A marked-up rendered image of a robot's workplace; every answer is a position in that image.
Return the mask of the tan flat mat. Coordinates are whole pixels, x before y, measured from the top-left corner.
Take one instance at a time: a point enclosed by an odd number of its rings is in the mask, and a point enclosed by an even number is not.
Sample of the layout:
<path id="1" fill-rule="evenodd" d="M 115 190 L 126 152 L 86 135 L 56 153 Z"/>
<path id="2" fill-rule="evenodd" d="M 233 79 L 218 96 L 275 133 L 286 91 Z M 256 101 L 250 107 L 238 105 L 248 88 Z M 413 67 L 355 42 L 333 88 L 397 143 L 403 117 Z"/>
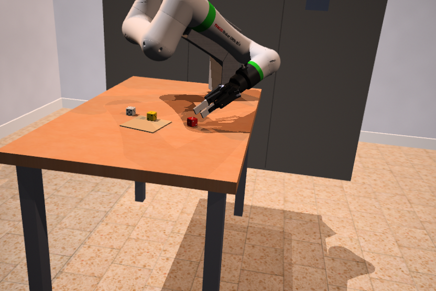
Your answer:
<path id="1" fill-rule="evenodd" d="M 157 118 L 154 121 L 147 120 L 147 116 L 140 115 L 130 121 L 127 121 L 120 126 L 131 128 L 139 131 L 154 133 L 159 129 L 165 127 L 170 124 L 172 121 L 162 120 Z"/>

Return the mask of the dark red die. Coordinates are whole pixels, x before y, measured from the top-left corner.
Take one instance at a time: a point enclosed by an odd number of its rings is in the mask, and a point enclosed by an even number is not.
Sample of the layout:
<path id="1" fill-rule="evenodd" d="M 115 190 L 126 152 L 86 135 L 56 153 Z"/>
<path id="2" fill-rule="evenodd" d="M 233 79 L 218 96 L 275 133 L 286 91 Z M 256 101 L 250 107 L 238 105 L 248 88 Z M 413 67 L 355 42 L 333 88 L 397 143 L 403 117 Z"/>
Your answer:
<path id="1" fill-rule="evenodd" d="M 198 125 L 198 119 L 195 117 L 188 117 L 187 118 L 187 125 L 190 127 L 194 127 Z"/>

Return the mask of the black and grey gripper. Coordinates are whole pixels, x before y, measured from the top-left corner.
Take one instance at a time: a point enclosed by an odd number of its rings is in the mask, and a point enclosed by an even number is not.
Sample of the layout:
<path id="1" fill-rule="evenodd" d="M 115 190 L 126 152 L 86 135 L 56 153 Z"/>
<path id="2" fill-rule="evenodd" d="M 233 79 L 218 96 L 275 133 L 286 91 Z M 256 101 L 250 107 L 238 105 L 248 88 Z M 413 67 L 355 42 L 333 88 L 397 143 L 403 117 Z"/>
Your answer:
<path id="1" fill-rule="evenodd" d="M 205 100 L 193 108 L 195 114 L 201 113 L 202 118 L 205 118 L 210 113 L 218 108 L 223 108 L 237 98 L 241 97 L 241 93 L 248 88 L 246 79 L 239 73 L 233 75 L 229 83 L 225 85 L 218 84 L 215 89 L 208 93 Z"/>

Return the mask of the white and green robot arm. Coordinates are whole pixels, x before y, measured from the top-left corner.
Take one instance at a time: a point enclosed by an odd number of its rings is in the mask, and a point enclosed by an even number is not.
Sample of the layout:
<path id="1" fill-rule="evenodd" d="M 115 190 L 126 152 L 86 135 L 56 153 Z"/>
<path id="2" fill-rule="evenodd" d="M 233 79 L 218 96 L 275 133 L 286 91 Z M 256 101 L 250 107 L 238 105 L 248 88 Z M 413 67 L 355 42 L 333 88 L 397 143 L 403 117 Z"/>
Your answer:
<path id="1" fill-rule="evenodd" d="M 122 25 L 124 37 L 154 61 L 170 58 L 190 28 L 242 63 L 235 74 L 246 79 L 248 90 L 280 67 L 274 50 L 239 33 L 208 0 L 135 0 Z"/>

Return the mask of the white die with black pips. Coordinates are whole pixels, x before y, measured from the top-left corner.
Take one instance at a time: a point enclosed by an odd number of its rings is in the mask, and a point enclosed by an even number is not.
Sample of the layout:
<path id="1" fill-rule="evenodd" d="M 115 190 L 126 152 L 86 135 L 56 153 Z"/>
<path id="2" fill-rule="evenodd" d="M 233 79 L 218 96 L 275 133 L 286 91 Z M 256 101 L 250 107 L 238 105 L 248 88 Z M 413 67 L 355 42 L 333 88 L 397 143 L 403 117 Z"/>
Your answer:
<path id="1" fill-rule="evenodd" d="M 133 116 L 136 114 L 136 108 L 129 106 L 126 108 L 126 115 Z"/>

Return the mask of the yellow die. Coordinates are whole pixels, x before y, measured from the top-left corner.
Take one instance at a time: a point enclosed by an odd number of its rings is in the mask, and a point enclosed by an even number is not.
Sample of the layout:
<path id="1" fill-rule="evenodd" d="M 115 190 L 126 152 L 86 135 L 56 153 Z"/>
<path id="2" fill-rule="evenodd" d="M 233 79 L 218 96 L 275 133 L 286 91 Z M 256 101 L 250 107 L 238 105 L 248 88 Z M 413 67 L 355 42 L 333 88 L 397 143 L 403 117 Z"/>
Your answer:
<path id="1" fill-rule="evenodd" d="M 149 111 L 149 112 L 147 113 L 147 120 L 149 120 L 149 121 L 154 121 L 154 120 L 156 120 L 156 119 L 157 119 L 157 112 Z"/>

